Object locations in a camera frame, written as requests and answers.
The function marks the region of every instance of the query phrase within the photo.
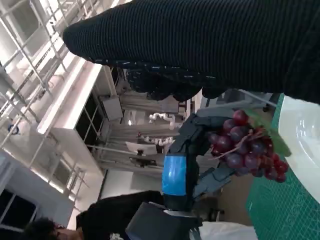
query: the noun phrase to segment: robotic hand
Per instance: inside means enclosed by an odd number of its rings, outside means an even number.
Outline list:
[[[164,158],[162,192],[164,205],[143,203],[128,225],[126,232],[132,240],[187,240],[199,239],[197,229],[202,220],[191,214],[198,196],[215,192],[230,182],[234,169],[226,164],[209,168],[199,175],[196,161],[210,148],[208,132],[222,128],[227,117],[198,116],[196,114],[183,123]]]

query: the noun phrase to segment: black knit fabric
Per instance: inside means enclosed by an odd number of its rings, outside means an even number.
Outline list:
[[[134,0],[71,25],[63,40],[95,63],[179,67],[208,76],[191,85],[320,103],[319,9],[319,0]]]
[[[201,86],[170,80],[162,74],[147,71],[128,70],[126,80],[132,90],[138,93],[148,93],[148,98],[156,101],[172,95],[178,102],[184,102],[201,90]]]

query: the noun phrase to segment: black hair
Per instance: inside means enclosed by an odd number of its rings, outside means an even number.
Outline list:
[[[53,235],[55,223],[48,218],[39,218],[29,223],[24,229],[20,240],[58,240]]]

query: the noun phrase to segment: window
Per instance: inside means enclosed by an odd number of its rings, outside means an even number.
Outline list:
[[[36,216],[32,202],[3,190],[0,195],[0,239],[18,239],[25,226]]]
[[[100,136],[99,131],[102,123],[103,117],[98,110],[98,103],[91,93],[75,129],[86,145],[95,145]],[[92,147],[88,146],[87,148],[89,151],[92,150]]]

